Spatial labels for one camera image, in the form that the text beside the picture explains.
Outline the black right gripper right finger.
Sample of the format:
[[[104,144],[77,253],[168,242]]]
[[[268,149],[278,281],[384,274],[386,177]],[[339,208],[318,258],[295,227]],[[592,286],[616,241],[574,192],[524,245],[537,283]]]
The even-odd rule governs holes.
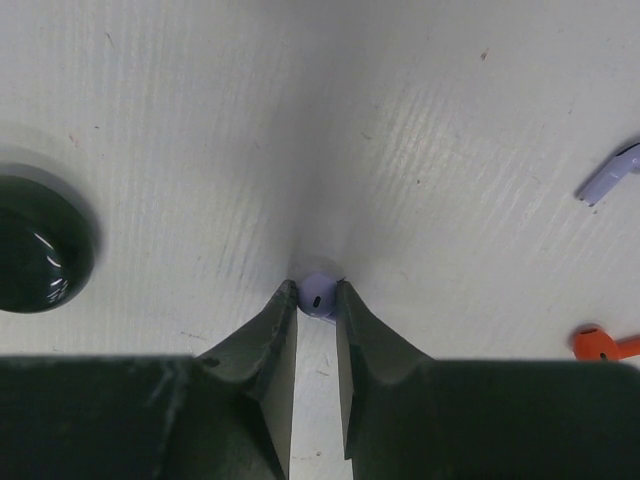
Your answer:
[[[436,360],[336,290],[344,455],[357,479],[635,479],[639,373]]]

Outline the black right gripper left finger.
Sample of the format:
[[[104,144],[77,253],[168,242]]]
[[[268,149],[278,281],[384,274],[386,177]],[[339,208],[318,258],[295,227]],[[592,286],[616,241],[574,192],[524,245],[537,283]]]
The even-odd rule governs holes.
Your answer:
[[[285,479],[297,288],[193,356],[5,356],[5,479]]]

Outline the purple earbud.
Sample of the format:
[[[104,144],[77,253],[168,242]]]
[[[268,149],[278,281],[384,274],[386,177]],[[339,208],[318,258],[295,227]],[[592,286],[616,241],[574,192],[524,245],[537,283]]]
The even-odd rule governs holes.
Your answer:
[[[312,272],[298,284],[298,307],[307,316],[335,322],[338,280],[326,272]]]
[[[590,207],[599,203],[629,174],[639,173],[639,143],[626,146],[595,172],[577,191],[576,198]]]

